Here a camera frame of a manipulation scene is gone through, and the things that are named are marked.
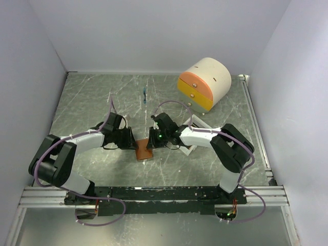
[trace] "yellow drawer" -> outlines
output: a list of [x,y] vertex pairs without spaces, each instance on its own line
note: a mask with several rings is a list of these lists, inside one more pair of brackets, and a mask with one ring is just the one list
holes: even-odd
[[200,106],[206,110],[210,110],[213,105],[213,101],[209,100],[207,97],[196,91],[193,87],[189,86],[183,80],[179,78],[178,80],[178,90],[181,91],[184,95],[191,98],[193,101],[198,103]]

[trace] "marble tabletop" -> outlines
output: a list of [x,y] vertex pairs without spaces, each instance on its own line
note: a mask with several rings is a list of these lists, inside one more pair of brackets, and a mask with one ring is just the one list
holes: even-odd
[[[94,75],[69,73],[50,133],[67,136],[88,130],[103,121],[109,108],[109,96],[121,115],[129,115],[128,125],[136,140],[148,137],[150,118],[166,100],[178,100],[176,75]],[[144,104],[144,88],[147,103]],[[166,112],[178,124],[190,116],[179,104],[164,104]],[[255,147],[255,164],[246,170],[241,184],[267,186],[264,163],[251,120],[243,86],[232,77],[228,94],[207,114],[195,113],[211,127],[233,124]],[[154,157],[137,161],[134,150],[89,150],[75,157],[73,171],[95,182],[96,186],[214,186],[223,166],[210,148],[197,147],[189,156],[180,150],[153,150]]]

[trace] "toy drawer cabinet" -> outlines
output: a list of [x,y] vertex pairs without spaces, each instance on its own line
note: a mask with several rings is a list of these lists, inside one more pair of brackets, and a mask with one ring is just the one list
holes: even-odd
[[231,75],[227,68],[209,57],[197,62],[178,79],[180,99],[199,113],[209,112],[230,86]]

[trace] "blue marker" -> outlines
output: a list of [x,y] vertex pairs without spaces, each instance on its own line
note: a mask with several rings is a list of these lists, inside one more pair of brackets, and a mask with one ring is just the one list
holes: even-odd
[[146,104],[146,102],[147,102],[147,101],[146,101],[147,96],[146,96],[146,88],[145,88],[145,87],[143,88],[143,91],[144,91],[144,92],[143,92],[143,96],[144,96],[144,97],[143,97],[143,101],[144,101],[143,103]]

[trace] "white wall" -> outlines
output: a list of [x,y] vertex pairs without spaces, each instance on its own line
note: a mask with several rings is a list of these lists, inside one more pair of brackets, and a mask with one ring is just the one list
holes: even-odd
[[327,245],[328,1],[292,0],[251,75],[250,93],[302,245]]
[[48,134],[65,72],[26,0],[0,1],[0,245]]
[[30,0],[69,71],[250,74],[290,0]]

